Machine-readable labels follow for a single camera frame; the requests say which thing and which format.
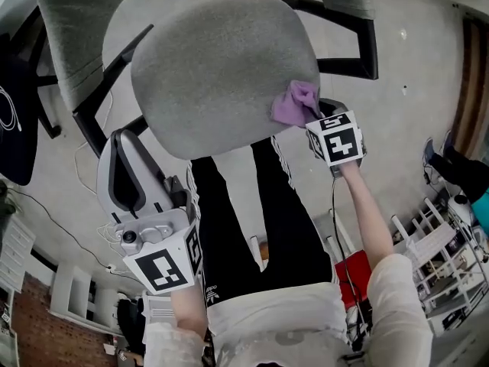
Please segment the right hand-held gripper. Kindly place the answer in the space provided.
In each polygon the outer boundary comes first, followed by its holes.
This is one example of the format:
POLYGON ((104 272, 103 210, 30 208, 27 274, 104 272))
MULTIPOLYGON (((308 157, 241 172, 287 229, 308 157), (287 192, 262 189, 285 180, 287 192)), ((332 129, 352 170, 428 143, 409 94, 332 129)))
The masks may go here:
POLYGON ((333 99, 321 98, 315 120, 306 124, 309 148, 324 161, 334 178, 340 178, 340 165, 354 161, 361 165, 364 139, 355 114, 333 99))

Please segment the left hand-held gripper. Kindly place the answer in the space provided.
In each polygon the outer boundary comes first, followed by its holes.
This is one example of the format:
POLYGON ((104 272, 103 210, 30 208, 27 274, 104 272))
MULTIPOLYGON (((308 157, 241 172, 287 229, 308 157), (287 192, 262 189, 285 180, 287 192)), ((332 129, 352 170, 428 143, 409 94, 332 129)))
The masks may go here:
POLYGON ((165 180, 133 132, 120 128, 111 133, 99 158, 96 192, 108 217, 125 221, 115 227, 123 261, 151 294, 196 284, 202 249, 191 194, 178 177, 165 180), (150 215, 135 219, 134 214, 150 215))

